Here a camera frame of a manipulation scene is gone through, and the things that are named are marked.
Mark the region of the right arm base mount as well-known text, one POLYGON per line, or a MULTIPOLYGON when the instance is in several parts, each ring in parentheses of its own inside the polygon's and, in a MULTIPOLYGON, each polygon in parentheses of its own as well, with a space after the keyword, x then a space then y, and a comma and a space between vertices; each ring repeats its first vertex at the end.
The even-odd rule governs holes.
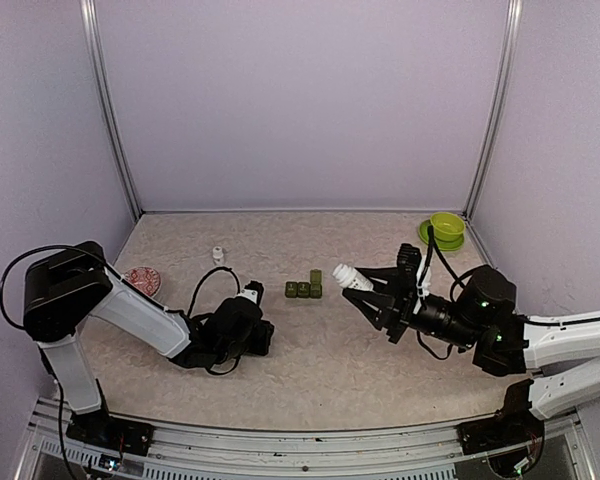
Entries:
POLYGON ((544 422, 529 412, 463 422, 457 432, 464 455, 497 450, 544 436, 544 422))

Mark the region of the white pill bottle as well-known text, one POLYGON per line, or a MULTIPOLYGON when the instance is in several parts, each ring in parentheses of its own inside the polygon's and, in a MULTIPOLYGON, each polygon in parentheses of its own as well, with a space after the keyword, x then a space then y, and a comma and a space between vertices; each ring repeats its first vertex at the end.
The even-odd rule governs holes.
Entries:
POLYGON ((223 265, 225 263, 224 249, 221 246, 215 246, 212 249, 212 259, 216 265, 223 265))
POLYGON ((342 289, 372 291, 373 283, 356 268, 340 263, 332 271, 332 276, 342 289))

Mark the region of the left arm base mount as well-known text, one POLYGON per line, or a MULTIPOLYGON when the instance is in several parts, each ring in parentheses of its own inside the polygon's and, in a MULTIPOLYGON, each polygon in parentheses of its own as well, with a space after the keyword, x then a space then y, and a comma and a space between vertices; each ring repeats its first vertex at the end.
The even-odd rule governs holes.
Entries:
POLYGON ((148 423, 109 417, 102 419, 71 418, 66 436, 87 445, 122 454, 146 457, 154 427, 148 423))

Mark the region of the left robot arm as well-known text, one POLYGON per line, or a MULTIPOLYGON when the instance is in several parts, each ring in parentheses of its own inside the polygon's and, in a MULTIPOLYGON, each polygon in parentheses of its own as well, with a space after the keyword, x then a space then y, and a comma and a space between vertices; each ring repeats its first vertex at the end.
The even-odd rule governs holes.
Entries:
POLYGON ((41 350, 82 430, 101 445, 120 434, 82 348, 78 326, 88 317, 107 322, 152 347, 183 369, 238 363, 245 355, 268 355, 275 331, 261 309, 257 281, 211 313, 192 315, 166 307, 133 287, 105 259, 101 245, 48 245, 33 250, 37 261, 24 274, 23 330, 41 350))

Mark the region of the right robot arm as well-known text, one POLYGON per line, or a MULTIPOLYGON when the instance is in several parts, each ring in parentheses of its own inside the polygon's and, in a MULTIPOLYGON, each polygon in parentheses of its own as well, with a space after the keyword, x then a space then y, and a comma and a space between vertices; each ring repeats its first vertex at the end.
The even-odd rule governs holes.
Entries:
POLYGON ((488 265, 469 273, 456 300, 432 294, 430 274, 422 267, 340 264, 332 275, 343 296, 392 343, 413 329, 420 337, 473 351, 474 365, 496 377, 574 362, 566 371, 510 387, 521 394, 521 405, 493 419, 491 433, 500 443, 511 444, 526 432, 530 414, 547 420, 600 397, 600 310, 553 318, 518 314, 515 285, 488 265))

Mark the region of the white pill bottle front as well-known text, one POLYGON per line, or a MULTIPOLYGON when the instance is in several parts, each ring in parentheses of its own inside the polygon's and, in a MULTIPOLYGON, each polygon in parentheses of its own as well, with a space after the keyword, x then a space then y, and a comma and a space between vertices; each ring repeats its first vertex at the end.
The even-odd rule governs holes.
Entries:
POLYGON ((372 291, 373 283, 356 268, 340 263, 332 271, 332 276, 342 289, 372 291))

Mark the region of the green weekly pill organizer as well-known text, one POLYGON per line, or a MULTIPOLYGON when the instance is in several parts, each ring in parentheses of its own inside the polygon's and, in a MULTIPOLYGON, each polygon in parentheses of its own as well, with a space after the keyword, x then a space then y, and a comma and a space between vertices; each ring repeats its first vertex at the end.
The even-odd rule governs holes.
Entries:
POLYGON ((321 299, 323 296, 322 271, 311 269, 306 281, 287 281, 284 287, 286 298, 321 299))

